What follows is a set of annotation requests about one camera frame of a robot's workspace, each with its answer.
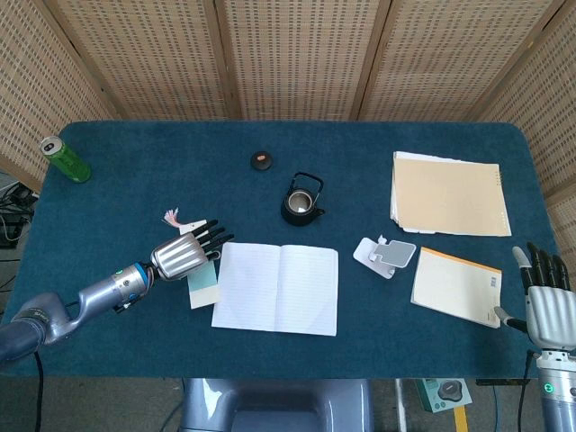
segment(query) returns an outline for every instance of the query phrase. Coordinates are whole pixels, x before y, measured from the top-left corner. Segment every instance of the open notebook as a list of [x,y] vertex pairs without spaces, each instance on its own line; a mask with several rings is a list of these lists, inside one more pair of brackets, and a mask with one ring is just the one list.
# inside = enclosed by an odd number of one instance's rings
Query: open notebook
[[212,326],[336,335],[338,252],[226,243]]

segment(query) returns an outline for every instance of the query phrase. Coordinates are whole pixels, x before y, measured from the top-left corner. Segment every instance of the can lid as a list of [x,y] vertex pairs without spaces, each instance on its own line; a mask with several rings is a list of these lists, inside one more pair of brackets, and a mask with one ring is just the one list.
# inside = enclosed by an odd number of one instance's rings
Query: can lid
[[40,142],[40,151],[46,156],[52,156],[62,149],[62,139],[58,137],[46,137]]

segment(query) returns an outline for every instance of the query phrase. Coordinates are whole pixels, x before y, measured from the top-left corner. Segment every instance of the white phone stand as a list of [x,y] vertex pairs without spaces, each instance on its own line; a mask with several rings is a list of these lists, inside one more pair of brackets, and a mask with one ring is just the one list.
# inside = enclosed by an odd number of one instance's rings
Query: white phone stand
[[396,268],[408,265],[416,251],[416,245],[396,240],[390,243],[386,241],[383,236],[378,238],[378,243],[366,237],[362,238],[354,251],[354,259],[378,275],[390,279],[394,276]]

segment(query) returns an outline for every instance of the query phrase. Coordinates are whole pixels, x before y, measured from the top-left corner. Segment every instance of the green can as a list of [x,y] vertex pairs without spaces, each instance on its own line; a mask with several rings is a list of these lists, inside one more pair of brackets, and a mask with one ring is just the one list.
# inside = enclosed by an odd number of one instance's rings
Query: green can
[[83,183],[90,178],[90,166],[84,162],[58,137],[47,137],[40,143],[42,154],[54,164],[66,177],[76,183]]

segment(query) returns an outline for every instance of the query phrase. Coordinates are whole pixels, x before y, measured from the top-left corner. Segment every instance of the white notebook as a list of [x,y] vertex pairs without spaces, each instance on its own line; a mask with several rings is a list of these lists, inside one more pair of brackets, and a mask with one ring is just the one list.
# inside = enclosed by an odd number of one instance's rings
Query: white notebook
[[411,301],[418,306],[497,329],[502,272],[496,268],[420,249]]
[[336,335],[338,252],[226,243],[212,326]]

